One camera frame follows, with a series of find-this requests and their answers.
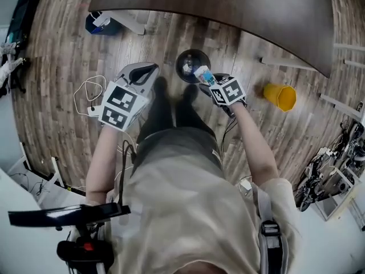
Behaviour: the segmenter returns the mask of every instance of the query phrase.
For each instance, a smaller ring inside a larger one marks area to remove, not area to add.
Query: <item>shoe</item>
[[[182,99],[184,102],[192,104],[198,97],[198,93],[198,87],[195,84],[190,84],[187,88],[185,88]]]
[[[167,80],[166,78],[160,76],[155,80],[153,85],[153,90],[156,95],[166,95],[167,90]]]

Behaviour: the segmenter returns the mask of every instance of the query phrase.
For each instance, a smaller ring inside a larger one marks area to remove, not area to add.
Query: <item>black pants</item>
[[[184,100],[176,104],[176,127],[198,128],[210,133],[214,138],[216,137],[213,130],[195,112],[193,106]],[[170,102],[165,95],[159,95],[152,103],[148,119],[141,128],[137,143],[141,143],[145,138],[156,132],[171,128],[173,128],[173,120]]]

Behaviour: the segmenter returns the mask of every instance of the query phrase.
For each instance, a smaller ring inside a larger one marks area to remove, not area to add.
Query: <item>beige t-shirt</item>
[[[106,226],[115,249],[109,272],[172,274],[205,261],[227,273],[259,273],[256,206],[193,149],[201,143],[189,133],[180,136],[167,133],[126,182],[123,204],[132,213]],[[261,188],[288,239],[291,270],[301,240],[291,184],[273,179]]]

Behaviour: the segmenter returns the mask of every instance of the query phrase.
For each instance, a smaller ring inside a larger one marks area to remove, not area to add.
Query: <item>yellow trash can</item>
[[[289,85],[267,84],[263,89],[264,97],[283,112],[290,111],[297,101],[295,89]]]

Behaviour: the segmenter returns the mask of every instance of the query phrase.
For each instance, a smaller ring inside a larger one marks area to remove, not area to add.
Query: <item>strap buckle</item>
[[[279,225],[271,220],[261,224],[261,233],[263,236],[281,236]]]

